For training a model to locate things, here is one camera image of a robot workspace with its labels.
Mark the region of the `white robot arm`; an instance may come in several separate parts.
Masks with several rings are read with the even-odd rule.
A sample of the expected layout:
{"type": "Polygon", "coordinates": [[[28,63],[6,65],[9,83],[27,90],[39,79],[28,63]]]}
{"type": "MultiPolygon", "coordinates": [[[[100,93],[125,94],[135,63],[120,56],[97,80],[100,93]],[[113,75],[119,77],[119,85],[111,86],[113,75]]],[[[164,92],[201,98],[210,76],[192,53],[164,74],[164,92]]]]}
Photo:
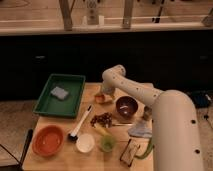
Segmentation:
{"type": "Polygon", "coordinates": [[[102,73],[99,92],[127,93],[152,110],[154,171],[204,171],[197,112],[190,97],[178,90],[160,90],[125,77],[122,65],[102,73]]]}

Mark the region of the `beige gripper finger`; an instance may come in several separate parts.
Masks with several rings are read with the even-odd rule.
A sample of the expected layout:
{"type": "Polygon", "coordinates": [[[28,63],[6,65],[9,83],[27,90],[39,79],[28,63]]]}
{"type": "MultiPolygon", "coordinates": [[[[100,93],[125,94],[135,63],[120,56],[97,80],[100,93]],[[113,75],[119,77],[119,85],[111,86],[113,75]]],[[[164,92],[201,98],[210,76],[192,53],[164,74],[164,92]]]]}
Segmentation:
{"type": "Polygon", "coordinates": [[[100,97],[100,96],[102,96],[102,93],[101,93],[101,92],[98,92],[98,93],[96,93],[96,94],[94,95],[94,97],[100,97]]]}
{"type": "Polygon", "coordinates": [[[109,103],[113,103],[114,102],[114,97],[111,95],[106,95],[105,96],[105,103],[109,104],[109,103]]]}

